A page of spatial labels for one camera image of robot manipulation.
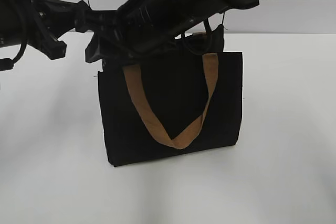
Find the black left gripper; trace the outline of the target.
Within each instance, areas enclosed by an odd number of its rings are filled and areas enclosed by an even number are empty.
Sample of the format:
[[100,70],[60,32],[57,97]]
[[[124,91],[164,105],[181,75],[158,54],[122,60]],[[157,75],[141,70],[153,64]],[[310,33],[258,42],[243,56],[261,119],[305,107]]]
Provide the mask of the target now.
[[59,38],[76,28],[79,13],[89,8],[85,1],[30,0],[28,44],[50,60],[65,57],[67,45]]

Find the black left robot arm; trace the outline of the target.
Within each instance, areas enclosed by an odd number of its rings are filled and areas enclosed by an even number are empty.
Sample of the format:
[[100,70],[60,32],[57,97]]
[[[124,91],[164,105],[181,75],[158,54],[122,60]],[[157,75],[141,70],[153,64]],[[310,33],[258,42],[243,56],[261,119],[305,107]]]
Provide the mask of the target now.
[[1,0],[1,47],[20,45],[13,63],[28,45],[50,60],[63,58],[67,45],[59,38],[76,28],[80,12],[88,9],[84,1]]

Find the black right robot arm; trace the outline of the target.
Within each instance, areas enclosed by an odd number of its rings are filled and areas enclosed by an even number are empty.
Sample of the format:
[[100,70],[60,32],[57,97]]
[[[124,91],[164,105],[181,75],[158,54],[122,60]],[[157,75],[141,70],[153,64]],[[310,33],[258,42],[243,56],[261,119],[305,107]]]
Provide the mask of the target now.
[[175,37],[230,9],[251,9],[260,0],[128,0],[117,10],[87,14],[93,38],[86,62],[139,59],[175,47]]

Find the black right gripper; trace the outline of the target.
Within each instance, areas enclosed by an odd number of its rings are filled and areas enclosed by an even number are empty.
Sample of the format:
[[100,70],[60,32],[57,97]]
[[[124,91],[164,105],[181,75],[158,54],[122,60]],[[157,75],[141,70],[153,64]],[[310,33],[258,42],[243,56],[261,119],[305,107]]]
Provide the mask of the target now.
[[85,61],[115,61],[119,64],[139,62],[146,52],[136,49],[134,42],[145,27],[146,19],[138,10],[85,10],[84,31],[93,37],[85,49]]

